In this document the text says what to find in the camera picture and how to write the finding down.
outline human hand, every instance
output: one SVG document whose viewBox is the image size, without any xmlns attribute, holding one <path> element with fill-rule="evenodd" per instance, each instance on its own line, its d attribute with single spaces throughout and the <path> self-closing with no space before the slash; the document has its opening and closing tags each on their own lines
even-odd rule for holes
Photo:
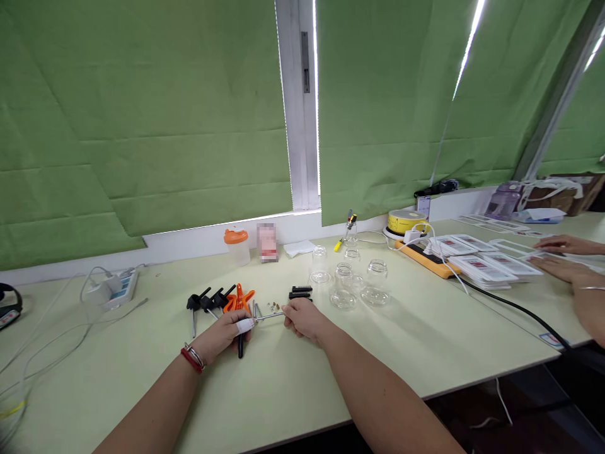
<svg viewBox="0 0 605 454">
<path fill-rule="evenodd" d="M 237 336 L 239 335 L 239 329 L 236 323 L 244 318 L 250 318 L 250 314 L 244 309 L 227 312 L 193 340 L 191 346 L 206 365 L 212 364 L 219 353 L 229 345 L 231 345 L 233 351 L 238 350 Z M 252 331 L 244 333 L 243 336 L 244 340 L 249 342 Z"/>
<path fill-rule="evenodd" d="M 284 326 L 290 327 L 298 337 L 308 337 L 315 344 L 321 345 L 323 336 L 337 329 L 336 325 L 306 298 L 294 298 L 282 306 L 282 310 L 285 314 Z"/>
<path fill-rule="evenodd" d="M 604 278 L 586 265 L 559 259 L 558 257 L 547 257 L 545 259 L 533 257 L 529 259 L 529 263 L 570 284 L 586 280 L 598 281 Z"/>
<path fill-rule="evenodd" d="M 574 253 L 578 255 L 605 254 L 605 245 L 571 235 L 558 235 L 537 242 L 535 249 L 546 252 Z"/>
</svg>

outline orange clamp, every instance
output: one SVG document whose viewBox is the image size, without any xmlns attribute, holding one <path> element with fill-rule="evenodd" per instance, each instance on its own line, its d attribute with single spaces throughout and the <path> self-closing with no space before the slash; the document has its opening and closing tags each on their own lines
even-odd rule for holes
<svg viewBox="0 0 605 454">
<path fill-rule="evenodd" d="M 245 309 L 250 315 L 252 315 L 252 312 L 250 310 L 250 304 L 248 302 L 253 296 L 254 290 L 251 290 L 250 292 L 244 295 L 244 291 L 241 288 L 241 284 L 238 284 L 237 295 L 227 295 L 227 300 L 229 301 L 229 303 L 227 303 L 227 305 L 223 308 L 222 311 L 224 313 L 227 313 L 231 311 Z"/>
</svg>

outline light green table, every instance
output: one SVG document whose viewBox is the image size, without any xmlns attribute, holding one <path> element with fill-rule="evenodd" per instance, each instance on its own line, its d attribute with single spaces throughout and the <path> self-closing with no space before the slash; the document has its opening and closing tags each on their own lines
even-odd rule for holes
<svg viewBox="0 0 605 454">
<path fill-rule="evenodd" d="M 587 240 L 605 243 L 605 216 L 602 213 L 587 212 L 574 218 L 565 218 L 560 224 L 532 224 L 529 226 L 531 226 L 533 230 L 542 233 L 552 233 L 555 235 L 569 234 Z M 483 241 L 504 238 L 525 246 L 533 246 L 538 242 L 535 238 L 494 233 L 453 220 L 437 222 L 435 223 L 435 228 L 439 235 L 466 233 Z M 604 259 L 604 257 L 593 257 L 588 260 L 588 262 L 605 269 Z M 457 281 L 450 281 L 450 283 L 461 290 L 461 286 Z M 469 289 L 469 292 L 474 298 L 480 300 L 482 303 L 536 337 L 546 333 L 546 330 L 538 322 L 526 314 L 489 298 L 488 296 L 482 295 L 475 290 Z M 539 276 L 536 281 L 531 284 L 513 284 L 511 290 L 494 291 L 493 293 L 531 310 L 546 323 L 551 325 L 572 346 L 579 346 L 592 339 L 580 324 L 580 321 L 573 311 L 572 290 L 570 285 L 551 275 L 545 274 L 544 276 Z"/>
<path fill-rule="evenodd" d="M 343 252 L 325 245 L 330 268 Z M 332 307 L 328 286 L 316 288 L 314 302 L 336 324 L 399 374 L 423 398 L 446 393 L 494 376 L 549 361 L 558 353 L 492 309 L 454 289 L 400 252 L 360 244 L 363 263 L 384 259 L 394 299 L 382 309 L 359 303 L 353 311 Z M 82 346 L 33 383 L 28 407 L 14 438 L 23 452 L 90 452 L 149 389 L 190 339 L 187 298 L 207 286 L 228 288 L 240 282 L 256 290 L 256 302 L 286 302 L 292 285 L 306 284 L 311 255 L 280 262 L 253 261 L 235 268 L 227 255 L 182 260 L 141 270 L 134 300 L 105 317 L 125 313 L 150 300 L 127 318 L 97 325 Z M 36 341 L 0 376 L 4 388 L 18 379 L 24 360 L 52 336 L 83 320 L 73 280 Z M 33 328 L 62 282 L 21 287 L 22 320 L 0 332 L 0 364 Z M 198 332 L 213 321 L 198 312 Z M 254 450 L 348 421 L 349 412 L 326 357 L 282 326 L 262 322 L 242 360 L 226 352 L 204 372 L 199 393 L 178 442 L 178 452 L 235 453 Z M 40 355 L 31 370 L 47 364 L 77 342 L 74 332 Z M 13 397 L 3 408 L 17 403 Z"/>
</svg>

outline silver bangle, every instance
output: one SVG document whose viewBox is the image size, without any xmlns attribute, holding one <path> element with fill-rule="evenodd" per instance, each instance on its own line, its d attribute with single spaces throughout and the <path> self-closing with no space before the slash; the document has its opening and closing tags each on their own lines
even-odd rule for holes
<svg viewBox="0 0 605 454">
<path fill-rule="evenodd" d="M 185 342 L 185 350 L 193 356 L 193 360 L 202 368 L 206 369 L 206 364 L 202 361 L 202 358 L 197 354 L 197 351 L 193 350 L 193 347 Z"/>
</svg>

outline glass bottle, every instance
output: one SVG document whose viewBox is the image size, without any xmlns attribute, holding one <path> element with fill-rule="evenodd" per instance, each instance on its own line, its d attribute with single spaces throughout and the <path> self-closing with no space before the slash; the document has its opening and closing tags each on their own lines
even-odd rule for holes
<svg viewBox="0 0 605 454">
<path fill-rule="evenodd" d="M 330 273 L 328 272 L 328 251 L 326 248 L 324 246 L 315 246 L 312 260 L 310 279 L 318 284 L 328 282 L 330 280 Z"/>
<path fill-rule="evenodd" d="M 350 264 L 341 262 L 336 266 L 330 301 L 338 309 L 348 310 L 355 307 L 353 271 Z"/>
<path fill-rule="evenodd" d="M 359 293 L 364 287 L 364 278 L 361 276 L 361 254 L 358 249 L 349 248 L 345 251 L 345 262 L 351 265 L 353 270 L 353 290 Z"/>
<path fill-rule="evenodd" d="M 354 222 L 351 226 L 351 230 L 349 230 L 349 224 L 346 224 L 346 237 L 343 241 L 345 247 L 354 248 L 357 246 L 357 223 Z"/>
<path fill-rule="evenodd" d="M 361 299 L 372 306 L 384 306 L 391 300 L 386 278 L 389 271 L 383 260 L 373 259 L 367 266 L 366 286 L 361 291 Z"/>
</svg>

